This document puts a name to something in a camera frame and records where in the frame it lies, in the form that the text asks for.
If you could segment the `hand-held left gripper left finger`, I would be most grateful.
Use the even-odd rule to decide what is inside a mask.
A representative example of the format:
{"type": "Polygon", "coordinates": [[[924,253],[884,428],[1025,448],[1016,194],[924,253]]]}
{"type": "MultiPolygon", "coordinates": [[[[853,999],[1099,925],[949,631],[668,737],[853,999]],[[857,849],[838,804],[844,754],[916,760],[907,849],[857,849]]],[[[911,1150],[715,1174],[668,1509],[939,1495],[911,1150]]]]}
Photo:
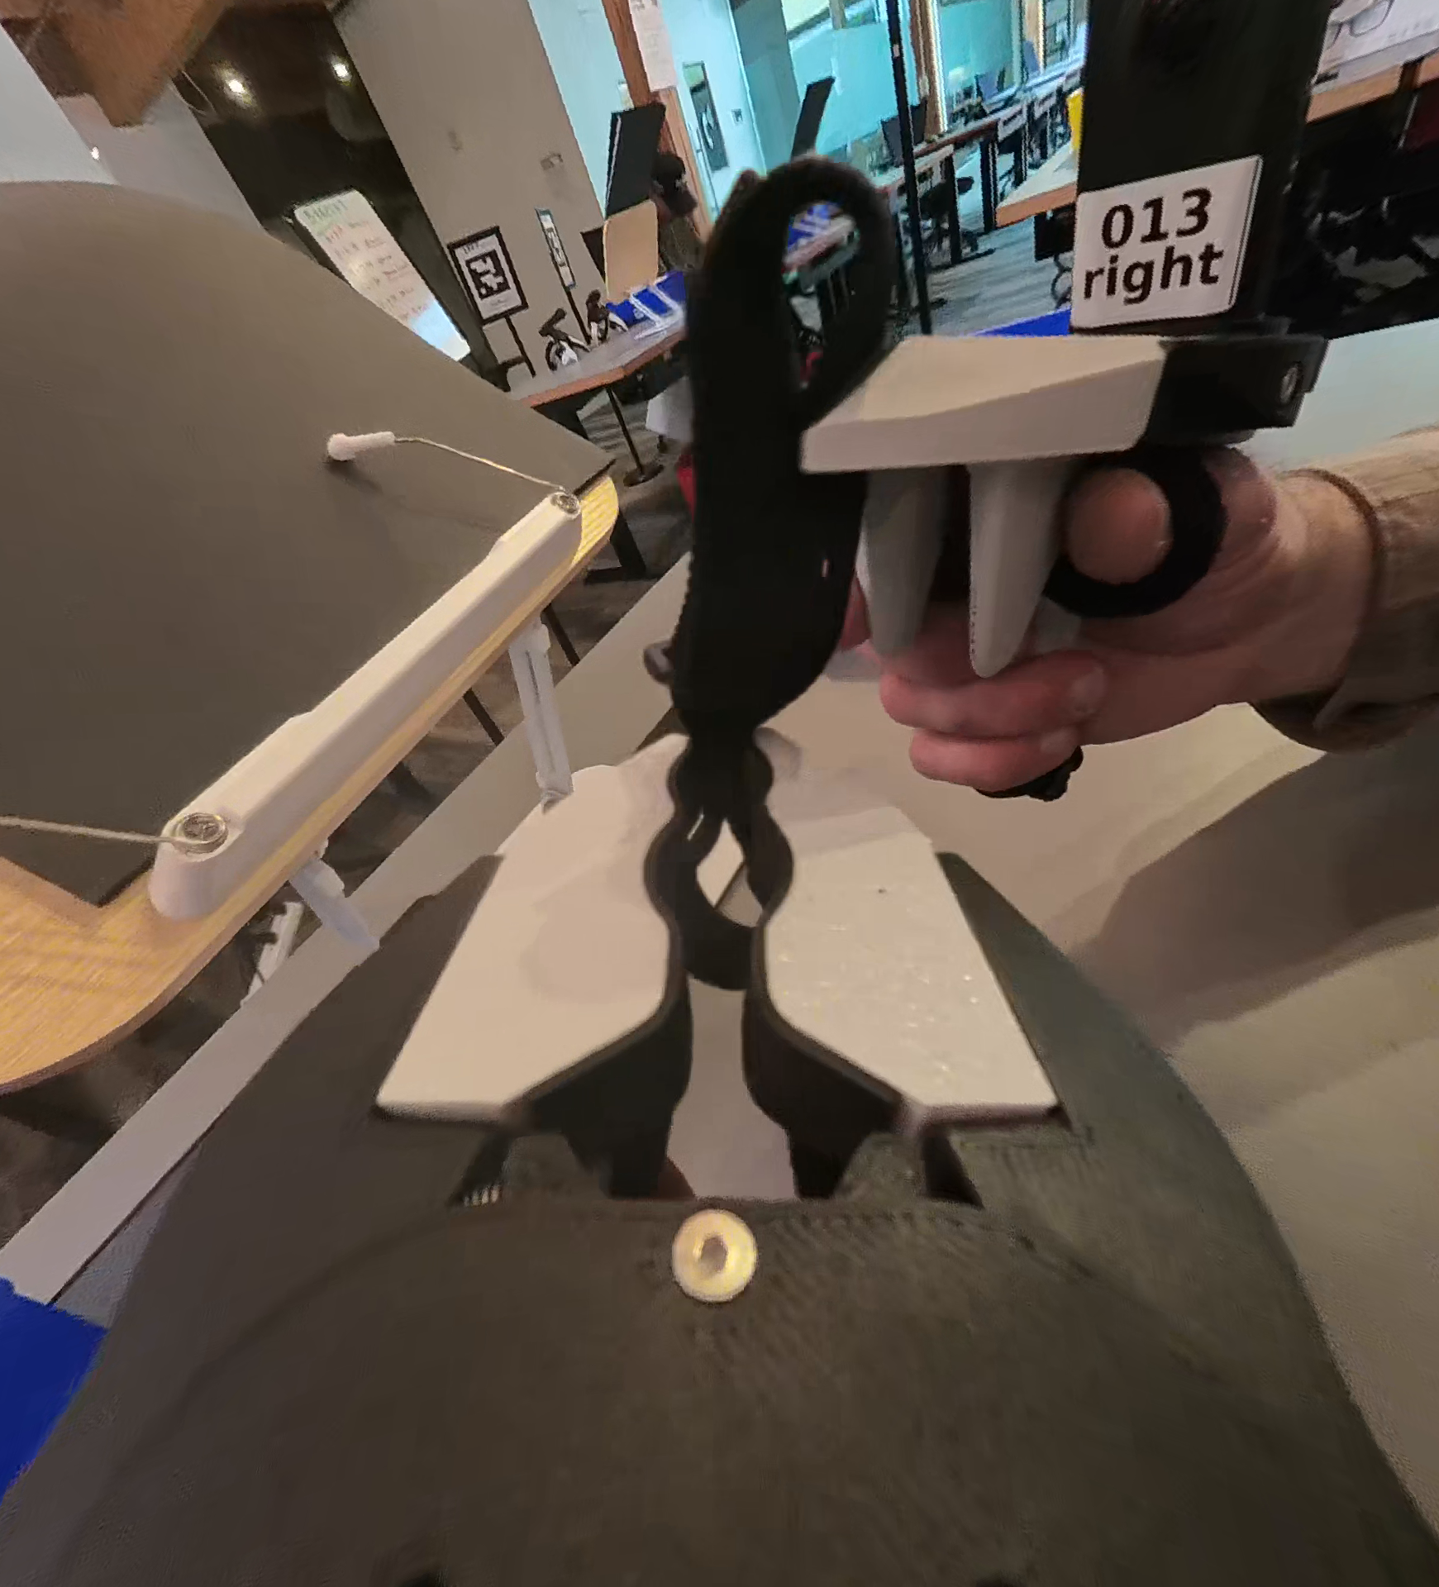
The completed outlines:
{"type": "Polygon", "coordinates": [[[690,1077],[690,1001],[654,839],[667,734],[522,820],[410,1024],[376,1105],[412,1121],[559,1134],[618,1198],[651,1198],[690,1077]]]}

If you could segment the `black pole stand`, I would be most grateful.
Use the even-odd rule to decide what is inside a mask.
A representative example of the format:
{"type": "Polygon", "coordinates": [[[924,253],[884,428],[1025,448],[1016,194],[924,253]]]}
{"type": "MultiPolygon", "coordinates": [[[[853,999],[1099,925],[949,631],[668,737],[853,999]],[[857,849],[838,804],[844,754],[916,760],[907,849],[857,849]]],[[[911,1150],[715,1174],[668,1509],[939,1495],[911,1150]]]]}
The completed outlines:
{"type": "Polygon", "coordinates": [[[916,323],[923,336],[933,333],[933,305],[927,294],[927,256],[922,236],[916,140],[911,128],[911,100],[909,94],[907,35],[901,28],[901,2],[886,1],[890,71],[893,83],[897,147],[901,156],[904,219],[909,237],[911,299],[916,306],[916,323]]]}

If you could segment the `person's right hand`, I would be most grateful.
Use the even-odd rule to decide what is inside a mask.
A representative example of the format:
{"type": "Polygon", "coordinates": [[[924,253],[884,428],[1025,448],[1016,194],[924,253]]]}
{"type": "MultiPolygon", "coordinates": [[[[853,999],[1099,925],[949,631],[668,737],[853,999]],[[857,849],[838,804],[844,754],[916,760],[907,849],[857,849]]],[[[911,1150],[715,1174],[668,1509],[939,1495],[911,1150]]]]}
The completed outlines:
{"type": "Polygon", "coordinates": [[[1320,696],[1344,675],[1371,585],[1371,537],[1324,479],[1274,479],[1229,446],[1201,453],[1224,505],[1205,578],[1139,618],[1088,622],[1069,648],[970,665],[966,608],[927,608],[880,663],[879,698],[930,780],[1003,794],[1090,743],[1133,743],[1215,707],[1320,696]]]}

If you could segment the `white display stand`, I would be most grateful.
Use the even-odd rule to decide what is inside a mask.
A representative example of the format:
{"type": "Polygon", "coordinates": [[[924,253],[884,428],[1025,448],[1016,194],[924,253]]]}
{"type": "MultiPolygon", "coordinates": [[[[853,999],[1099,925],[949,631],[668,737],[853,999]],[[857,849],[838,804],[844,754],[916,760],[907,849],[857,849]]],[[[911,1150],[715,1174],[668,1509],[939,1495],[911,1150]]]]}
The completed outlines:
{"type": "Polygon", "coordinates": [[[0,184],[0,1092],[147,1022],[608,544],[608,458],[294,252],[0,184]]]}

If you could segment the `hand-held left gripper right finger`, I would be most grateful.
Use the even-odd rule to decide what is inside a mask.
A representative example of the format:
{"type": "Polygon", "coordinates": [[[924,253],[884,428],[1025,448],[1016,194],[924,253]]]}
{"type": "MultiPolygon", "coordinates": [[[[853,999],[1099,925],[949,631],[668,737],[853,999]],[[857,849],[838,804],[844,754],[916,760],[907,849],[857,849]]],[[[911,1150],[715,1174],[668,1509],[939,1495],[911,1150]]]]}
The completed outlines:
{"type": "Polygon", "coordinates": [[[936,843],[853,770],[783,733],[758,747],[773,842],[751,936],[743,1072],[793,1187],[830,1198],[867,1140],[1050,1121],[1056,1092],[936,843]]]}

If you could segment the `white printed box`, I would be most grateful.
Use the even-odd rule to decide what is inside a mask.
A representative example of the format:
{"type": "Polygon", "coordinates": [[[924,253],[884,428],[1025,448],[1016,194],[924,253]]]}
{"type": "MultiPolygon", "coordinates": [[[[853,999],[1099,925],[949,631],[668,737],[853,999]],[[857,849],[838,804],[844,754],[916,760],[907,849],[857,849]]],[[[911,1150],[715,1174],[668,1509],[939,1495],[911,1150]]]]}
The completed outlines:
{"type": "Polygon", "coordinates": [[[1414,60],[1437,38],[1439,1],[1332,2],[1315,84],[1324,87],[1344,75],[1414,60]]]}

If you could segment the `whiteboard with writing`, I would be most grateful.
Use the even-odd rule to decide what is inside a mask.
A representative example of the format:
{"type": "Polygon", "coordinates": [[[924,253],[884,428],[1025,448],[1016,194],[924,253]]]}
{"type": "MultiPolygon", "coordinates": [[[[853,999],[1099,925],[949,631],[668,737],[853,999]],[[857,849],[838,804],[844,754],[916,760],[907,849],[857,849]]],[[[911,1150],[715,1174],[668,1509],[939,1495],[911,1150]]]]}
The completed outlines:
{"type": "Polygon", "coordinates": [[[360,191],[346,189],[302,203],[292,217],[346,284],[452,360],[469,355],[470,347],[446,307],[360,191]]]}

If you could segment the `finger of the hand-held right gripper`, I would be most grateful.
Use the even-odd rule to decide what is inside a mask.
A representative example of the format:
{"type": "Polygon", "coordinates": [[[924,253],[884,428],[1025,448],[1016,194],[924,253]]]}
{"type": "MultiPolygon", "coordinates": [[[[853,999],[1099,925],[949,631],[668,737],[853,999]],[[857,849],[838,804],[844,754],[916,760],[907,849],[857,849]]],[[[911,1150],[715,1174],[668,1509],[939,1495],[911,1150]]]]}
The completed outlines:
{"type": "Polygon", "coordinates": [[[943,549],[960,547],[970,665],[993,677],[1078,637],[1078,617],[1046,592],[1065,491],[1086,458],[1136,442],[1165,360],[1151,335],[910,337],[804,429],[798,464],[866,478],[947,471],[943,549]]]}
{"type": "Polygon", "coordinates": [[[947,471],[867,475],[854,575],[867,612],[867,643],[893,660],[926,625],[949,522],[947,471]]]}

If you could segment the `black white marker sign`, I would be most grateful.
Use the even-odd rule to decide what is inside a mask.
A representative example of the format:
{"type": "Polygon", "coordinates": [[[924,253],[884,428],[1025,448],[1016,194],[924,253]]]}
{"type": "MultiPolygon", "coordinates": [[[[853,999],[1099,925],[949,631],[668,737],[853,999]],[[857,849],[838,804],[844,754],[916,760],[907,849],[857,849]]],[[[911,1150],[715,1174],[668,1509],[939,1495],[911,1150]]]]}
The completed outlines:
{"type": "Polygon", "coordinates": [[[526,310],[528,302],[498,226],[478,229],[445,244],[446,256],[478,320],[489,325],[526,310]]]}

